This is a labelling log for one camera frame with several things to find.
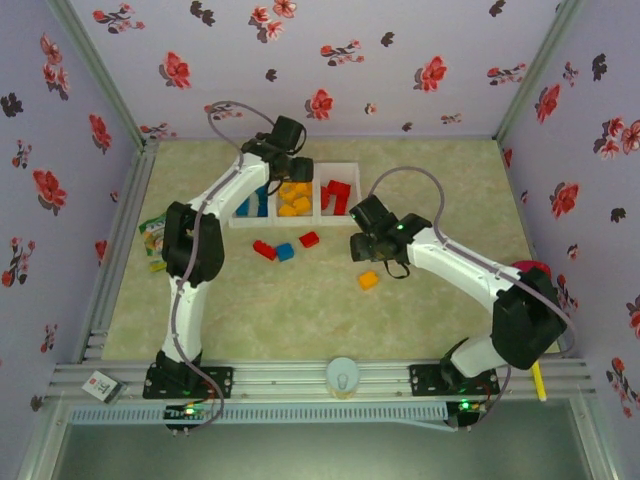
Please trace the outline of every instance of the cable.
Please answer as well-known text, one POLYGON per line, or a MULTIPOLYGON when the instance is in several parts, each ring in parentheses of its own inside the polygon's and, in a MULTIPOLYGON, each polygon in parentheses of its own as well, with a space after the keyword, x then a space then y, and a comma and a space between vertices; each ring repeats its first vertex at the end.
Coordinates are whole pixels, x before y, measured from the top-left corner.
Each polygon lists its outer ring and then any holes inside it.
POLYGON ((207 375, 202 370, 200 370, 187 358, 186 354, 184 353, 184 350, 180 346, 180 342, 178 341, 178 332, 177 332, 177 325, 176 325, 178 305, 180 304, 180 299, 182 297, 182 294, 184 293, 183 286, 189 280, 189 277, 191 276, 191 272, 193 271, 193 267, 196 263, 196 256, 198 254, 198 243, 200 240, 200 221, 202 219, 202 215, 204 214, 204 210, 209 204, 210 200, 213 198, 213 196, 216 193, 218 193, 222 189, 222 187, 227 185, 238 174, 238 171, 242 168, 242 165, 244 164, 244 153, 242 152, 242 149, 238 145, 236 145, 236 143, 233 140, 231 140, 229 137, 224 135, 220 130, 218 130, 218 127, 216 127, 213 124, 213 118, 212 118, 213 114, 211 112, 215 107, 220 105, 235 105, 241 108, 245 108, 250 112, 255 113, 259 117, 264 118, 272 126, 275 125, 273 120, 267 117, 264 113, 259 112, 255 108, 245 105, 244 103, 235 102, 233 100, 215 102, 212 105, 210 105, 209 109, 207 110, 207 119, 209 121, 209 125, 211 126, 211 129, 222 140, 227 142, 229 145, 231 145, 233 148, 235 148, 238 151, 239 161, 238 161, 237 168, 234 169, 233 172, 231 172, 226 178, 222 179, 220 183, 218 183, 216 186, 214 186, 211 189, 211 191, 207 194, 206 198, 202 201, 202 204, 200 204, 200 207, 198 208, 198 212, 196 213, 196 218, 193 226, 193 248, 191 249, 191 255, 189 256, 189 263, 187 264, 187 269, 185 270, 184 275, 182 276, 182 278, 180 278, 180 280, 178 280, 176 298, 175 298, 175 301, 173 302, 173 307, 171 309, 171 320, 170 320, 171 336, 173 338, 173 345, 176 351, 178 352, 178 355, 180 355, 180 358, 182 359, 182 361, 185 363, 187 367, 189 367, 196 374, 198 374, 198 376, 200 376, 207 384, 211 385, 213 389, 212 395, 215 392, 215 395, 217 395, 218 398, 220 399, 220 408, 218 408, 218 411, 213 413, 215 402, 211 402, 211 418, 201 423, 200 425, 197 425, 191 428, 191 431, 196 431, 200 428, 204 428, 208 425, 211 425, 214 421, 220 418, 224 412, 224 394, 222 393, 220 386, 216 383, 216 381, 213 378, 211 378, 209 375, 207 375))
POLYGON ((575 347, 576 347, 576 342, 575 342, 575 339, 576 339, 576 326, 573 323, 573 321, 567 316, 567 314, 564 313, 562 311, 562 309, 560 309, 560 307, 558 307, 555 303, 553 303, 551 300, 549 300, 547 297, 545 297, 541 293, 535 291, 533 288, 529 287, 528 285, 525 285, 520 280, 518 280, 516 278, 513 278, 511 275, 500 271, 499 268, 495 268, 495 267, 491 266, 490 264, 480 260, 479 258, 476 258, 474 255, 471 255, 471 254, 469 254, 469 253, 467 253, 467 252, 465 252, 463 250, 460 250, 455 245, 451 245, 449 243, 448 239, 445 238, 445 236, 442 234, 442 232, 440 232, 440 228, 439 228, 440 217, 442 216, 442 212, 444 211, 444 206, 445 206, 444 189, 442 188, 442 184, 438 181, 438 179, 431 172, 429 172, 428 170, 425 170, 424 168, 420 168, 420 167, 409 167, 409 166, 406 166, 406 167, 395 167, 395 168, 392 168, 391 170, 387 170, 382 175, 380 175, 378 177, 378 179, 373 183, 373 186, 371 187, 371 190, 369 190, 369 196, 373 195, 373 192, 375 191, 376 187, 378 186, 378 184, 385 177, 391 175, 392 173, 399 172, 399 171, 404 171, 404 170, 409 170, 409 171, 422 173, 422 174, 426 175, 427 177, 429 177, 431 179, 431 181, 433 181, 433 183, 436 185, 436 188, 438 189, 438 192, 440 193, 440 206, 438 207, 438 211, 437 211, 436 216, 435 216, 435 218, 433 220, 433 230, 434 230, 434 232, 436 234, 436 237, 438 237, 438 240, 440 241, 440 243, 442 243, 443 247, 449 248, 451 251, 457 253, 461 257, 466 258, 467 260, 475 263, 479 267, 484 268, 489 273, 491 273, 491 274, 493 274, 495 276, 502 277, 504 280, 507 280, 508 282, 516 285, 521 290, 524 290, 525 292, 527 292, 532 297, 534 297, 537 300, 541 301, 545 306, 550 308, 556 315, 558 315, 564 321, 564 323, 567 325, 569 330, 571 330, 571 344, 570 344, 569 348, 567 348, 567 349, 565 349, 565 350, 563 350, 561 352, 557 352, 557 353, 545 353, 543 355, 543 357, 556 358, 556 357, 568 356, 571 353, 573 353, 573 351, 575 350, 575 347))

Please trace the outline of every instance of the green snack bag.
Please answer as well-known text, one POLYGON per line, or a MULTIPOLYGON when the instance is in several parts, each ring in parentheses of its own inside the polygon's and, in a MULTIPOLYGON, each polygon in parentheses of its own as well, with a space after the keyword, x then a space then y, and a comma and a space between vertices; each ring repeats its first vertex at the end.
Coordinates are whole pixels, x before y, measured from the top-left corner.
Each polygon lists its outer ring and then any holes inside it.
POLYGON ((147 250, 149 260, 149 270, 158 272, 167 266, 162 260, 162 240, 164 239, 164 225, 166 215, 163 213, 159 217, 147 220, 138 227, 144 240, 144 247, 147 250))

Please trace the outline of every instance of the black mounting plate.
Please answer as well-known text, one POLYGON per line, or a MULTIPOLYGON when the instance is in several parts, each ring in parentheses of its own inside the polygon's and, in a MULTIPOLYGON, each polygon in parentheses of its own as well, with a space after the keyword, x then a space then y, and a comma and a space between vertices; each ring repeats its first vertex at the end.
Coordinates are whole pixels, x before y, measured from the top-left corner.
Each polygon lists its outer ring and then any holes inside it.
POLYGON ((414 397, 440 397, 445 395, 485 395, 489 388, 491 396, 500 393, 500 384, 495 370, 482 372, 475 378, 469 379, 466 385, 459 389, 451 388, 442 378, 440 374, 440 365, 432 364, 416 364, 409 365, 409 384, 411 385, 411 394, 414 397))
MULTIPOLYGON (((220 386, 224 398, 231 397, 233 388, 233 368, 232 367, 198 367, 209 375, 220 386)), ((185 399, 201 400, 209 396, 208 387, 205 383, 200 383, 191 392, 185 392, 182 386, 169 380, 162 370, 152 365, 147 370, 147 378, 142 391, 142 398, 147 400, 158 399, 185 399)))

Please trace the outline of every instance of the building block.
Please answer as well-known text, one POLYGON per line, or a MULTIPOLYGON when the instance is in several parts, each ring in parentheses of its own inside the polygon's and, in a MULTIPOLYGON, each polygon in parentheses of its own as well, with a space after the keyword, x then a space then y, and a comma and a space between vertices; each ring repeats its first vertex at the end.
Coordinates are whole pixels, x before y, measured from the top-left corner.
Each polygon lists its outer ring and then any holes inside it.
POLYGON ((292 204, 293 201, 298 198, 298 192, 296 192, 295 190, 291 190, 287 193, 284 193, 282 195, 280 195, 282 197, 282 199, 287 202, 288 204, 292 204))
POLYGON ((376 272, 370 270, 367 273, 363 273, 358 277, 358 283, 363 290, 369 290, 378 284, 378 275, 376 272))
POLYGON ((336 204, 333 207, 334 215, 346 215, 347 214, 347 198, 336 197, 336 204))
POLYGON ((320 187, 320 206, 322 210, 325 210, 329 206, 329 200, 331 200, 331 194, 327 187, 320 187))
POLYGON ((278 245, 276 247, 276 254, 278 255, 278 260, 284 262, 293 258, 293 247, 290 243, 283 243, 282 245, 278 245))
POLYGON ((249 215, 249 198, 236 209, 236 217, 246 217, 247 215, 249 215))
POLYGON ((337 197, 345 197, 348 199, 349 195, 351 195, 351 185, 349 185, 348 183, 337 182, 335 180, 329 180, 327 191, 331 195, 335 195, 337 197))
POLYGON ((271 261, 275 260, 276 256, 278 255, 275 248, 273 248, 271 245, 267 245, 260 240, 256 240, 255 242, 253 242, 253 249, 260 255, 268 258, 271 261))
POLYGON ((278 209, 278 215, 281 217, 295 217, 298 214, 291 205, 284 204, 278 209))
POLYGON ((320 237, 316 232, 305 233, 303 236, 299 238, 300 243, 304 245, 304 248, 313 247, 320 241, 320 237))
POLYGON ((296 191, 296 193, 298 193, 300 195, 304 195, 306 197, 310 197, 313 194, 313 186, 312 186, 311 182, 308 182, 308 183, 305 183, 305 182, 296 183, 294 190, 296 191))
POLYGON ((258 217, 268 217, 269 213, 268 213, 268 209, 267 209, 267 204, 266 203, 261 203, 258 205, 258 217))
POLYGON ((298 215, 303 215, 311 210, 311 202, 308 197, 300 197, 293 202, 293 208, 296 209, 298 215))

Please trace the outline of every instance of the yellow block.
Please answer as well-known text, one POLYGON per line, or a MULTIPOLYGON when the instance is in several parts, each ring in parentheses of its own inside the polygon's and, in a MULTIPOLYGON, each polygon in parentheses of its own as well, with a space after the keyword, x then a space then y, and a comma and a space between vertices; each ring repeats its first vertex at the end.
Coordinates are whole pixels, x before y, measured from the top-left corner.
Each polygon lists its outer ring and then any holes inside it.
POLYGON ((295 217, 297 214, 298 212, 291 205, 283 205, 278 210, 278 215, 281 217, 295 217))
POLYGON ((293 202, 293 208, 296 209, 298 215, 302 215, 311 210, 311 202, 307 197, 300 197, 293 202))
POLYGON ((363 290, 369 290, 378 284, 378 275, 374 271, 363 273, 358 277, 358 283, 363 290))
POLYGON ((287 203, 293 203, 293 201, 298 197, 298 192, 295 190, 290 190, 287 193, 283 193, 280 195, 282 199, 287 203))
POLYGON ((307 197, 310 197, 313 194, 313 186, 311 182, 295 183, 294 185, 295 185, 295 191, 300 195, 305 195, 307 197))

